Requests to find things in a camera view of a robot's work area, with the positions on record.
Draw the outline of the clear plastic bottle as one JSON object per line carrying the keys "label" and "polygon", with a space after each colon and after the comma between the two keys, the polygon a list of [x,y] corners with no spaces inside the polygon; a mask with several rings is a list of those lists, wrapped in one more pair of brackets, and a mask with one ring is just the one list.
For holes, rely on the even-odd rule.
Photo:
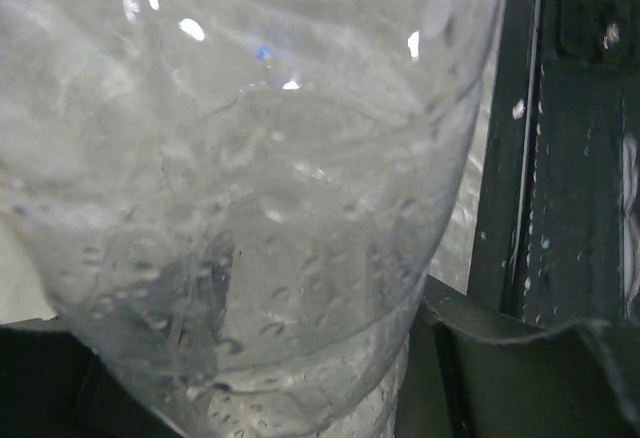
{"label": "clear plastic bottle", "polygon": [[1,0],[1,204],[184,437],[390,437],[501,0]]}

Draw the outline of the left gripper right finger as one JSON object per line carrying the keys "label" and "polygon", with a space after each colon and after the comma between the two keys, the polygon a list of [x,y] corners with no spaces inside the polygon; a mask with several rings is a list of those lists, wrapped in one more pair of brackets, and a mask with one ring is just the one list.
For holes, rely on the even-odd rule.
{"label": "left gripper right finger", "polygon": [[398,437],[636,437],[639,329],[543,329],[435,278],[410,332]]}

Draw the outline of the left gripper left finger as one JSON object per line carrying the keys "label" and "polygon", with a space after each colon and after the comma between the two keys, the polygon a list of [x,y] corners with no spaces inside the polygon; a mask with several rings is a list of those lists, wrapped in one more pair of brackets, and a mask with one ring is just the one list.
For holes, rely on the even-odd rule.
{"label": "left gripper left finger", "polygon": [[57,319],[1,327],[3,437],[176,437]]}

